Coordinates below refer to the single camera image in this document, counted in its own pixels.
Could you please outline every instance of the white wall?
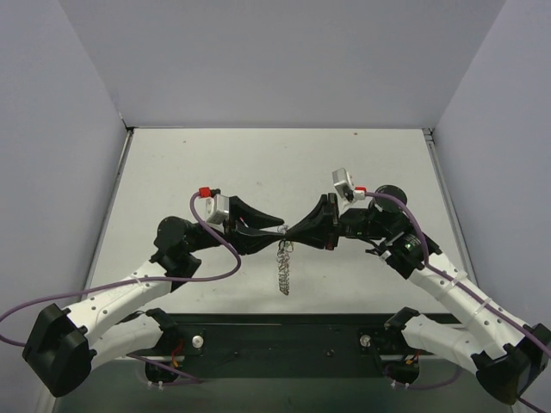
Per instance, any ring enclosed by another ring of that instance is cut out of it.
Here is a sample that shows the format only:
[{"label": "white wall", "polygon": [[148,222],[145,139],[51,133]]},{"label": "white wall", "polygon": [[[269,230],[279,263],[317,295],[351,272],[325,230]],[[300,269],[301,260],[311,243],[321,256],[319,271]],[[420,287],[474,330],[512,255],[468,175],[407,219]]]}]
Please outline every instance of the white wall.
[{"label": "white wall", "polygon": [[130,126],[434,126],[505,0],[60,0]]},{"label": "white wall", "polygon": [[[508,0],[436,128],[482,287],[551,326],[551,3]],[[549,368],[526,398],[551,409]]]},{"label": "white wall", "polygon": [[[0,2],[0,312],[83,283],[126,131],[57,0]],[[39,308],[0,326],[25,341]],[[0,411],[40,381],[0,343]]]}]

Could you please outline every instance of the purple cable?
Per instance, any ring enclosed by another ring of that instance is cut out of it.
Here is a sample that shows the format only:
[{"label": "purple cable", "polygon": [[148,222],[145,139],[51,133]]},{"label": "purple cable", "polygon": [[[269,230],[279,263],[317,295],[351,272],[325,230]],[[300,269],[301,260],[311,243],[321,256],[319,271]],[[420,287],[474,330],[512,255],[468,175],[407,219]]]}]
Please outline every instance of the purple cable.
[{"label": "purple cable", "polygon": [[[390,375],[388,373],[388,369],[389,369],[389,365],[387,365],[385,367],[384,374],[385,374],[385,376],[387,376],[388,378],[393,380],[393,378],[390,377]],[[451,385],[451,384],[455,383],[461,377],[462,373],[463,373],[463,369],[461,367],[457,366],[456,369],[455,369],[454,375],[452,377],[450,377],[449,379],[447,379],[447,380],[441,381],[440,383],[433,383],[431,385],[409,385],[409,386],[407,386],[407,390],[421,390],[421,391],[423,391],[423,390],[439,389],[439,388],[444,387],[446,385]],[[396,381],[396,384],[399,385],[400,387],[406,387],[406,385],[404,383],[400,383],[399,381]]]},{"label": "purple cable", "polygon": [[[421,231],[421,226],[419,225],[419,222],[415,219],[413,216],[413,213],[409,210],[409,208],[398,198],[387,195],[387,194],[377,194],[373,192],[367,192],[367,196],[371,196],[373,198],[382,198],[385,200],[391,200],[394,202],[404,213],[406,214],[407,218],[412,222],[413,228],[415,229],[415,232],[419,238],[419,241],[421,242],[421,248],[423,250],[423,259],[424,259],[424,265],[429,270],[433,271],[434,273],[440,275],[441,277],[445,278],[448,281],[454,280],[454,277],[452,277],[449,274],[444,273],[443,271],[439,270],[438,268],[433,267],[429,264],[429,245],[427,244],[426,239],[424,238],[423,231]],[[473,290],[471,290],[469,287],[465,286],[461,282],[456,283],[456,285],[463,290],[465,293],[470,295],[477,303],[484,304],[484,300]],[[520,324],[516,323],[515,321],[511,320],[509,317],[507,317],[505,314],[500,312],[499,310],[496,310],[491,305],[487,305],[486,308],[489,312],[491,312],[493,315],[505,320],[506,323],[511,325],[515,330],[522,333],[524,336],[527,336],[543,353],[545,353],[549,358],[551,358],[551,349],[547,348],[545,344],[540,342],[532,333],[530,333],[528,330],[523,328]]]},{"label": "purple cable", "polygon": [[[223,237],[221,237],[215,230],[213,230],[210,226],[208,226],[208,224],[199,216],[199,214],[197,213],[197,210],[195,209],[195,200],[197,198],[199,198],[199,193],[195,193],[191,197],[191,199],[189,200],[189,209],[191,210],[191,213],[193,214],[194,218],[197,220],[199,225],[202,226],[203,229],[206,232],[208,232],[221,245],[226,247],[233,254],[233,256],[235,257],[235,259],[237,261],[237,263],[236,263],[235,267],[233,268],[233,270],[231,270],[227,273],[224,273],[222,275],[216,275],[214,277],[205,277],[205,278],[143,277],[143,278],[132,279],[132,280],[117,281],[117,282],[113,282],[111,284],[106,284],[104,286],[88,288],[86,290],[76,291],[76,292],[73,292],[73,293],[54,294],[54,295],[50,295],[50,296],[47,296],[47,297],[43,297],[41,299],[32,299],[30,301],[19,304],[19,305],[13,307],[13,308],[7,310],[4,314],[2,314],[0,316],[0,323],[3,320],[5,320],[7,317],[14,314],[15,312],[18,312],[19,310],[22,310],[23,308],[30,307],[31,305],[36,305],[36,304],[44,303],[44,302],[47,302],[47,301],[54,301],[54,300],[57,300],[57,299],[68,299],[68,298],[71,298],[71,297],[80,297],[81,295],[96,293],[98,291],[103,291],[103,290],[109,290],[110,288],[128,286],[128,285],[134,284],[138,281],[207,282],[207,281],[224,280],[225,278],[227,278],[231,275],[234,275],[241,268],[241,257],[239,256],[238,252]],[[10,344],[12,346],[25,347],[24,342],[18,342],[16,340],[12,340],[12,339],[10,339],[6,336],[3,336],[3,335],[0,335],[0,342],[5,342],[5,343]],[[160,367],[160,368],[167,367],[162,363],[158,363],[158,364],[161,364],[162,367]]]},{"label": "purple cable", "polygon": [[149,363],[153,366],[162,368],[162,369],[166,370],[167,372],[177,374],[178,376],[184,377],[185,379],[189,380],[189,381],[184,381],[184,382],[163,383],[163,386],[166,386],[166,385],[200,385],[203,382],[203,380],[199,379],[196,376],[192,376],[189,373],[181,372],[180,370],[176,370],[173,367],[166,366],[165,364],[163,364],[159,361],[147,359],[145,357],[142,357],[141,355],[127,354],[127,357],[130,357],[132,359],[136,359],[136,360],[139,360],[139,361],[143,361],[145,363]]},{"label": "purple cable", "polygon": [[518,401],[522,404],[524,404],[526,407],[532,409],[533,411],[537,411],[537,413],[546,413],[545,410],[540,409],[537,406],[534,406],[531,402],[528,400],[524,400],[523,398],[518,398]]}]

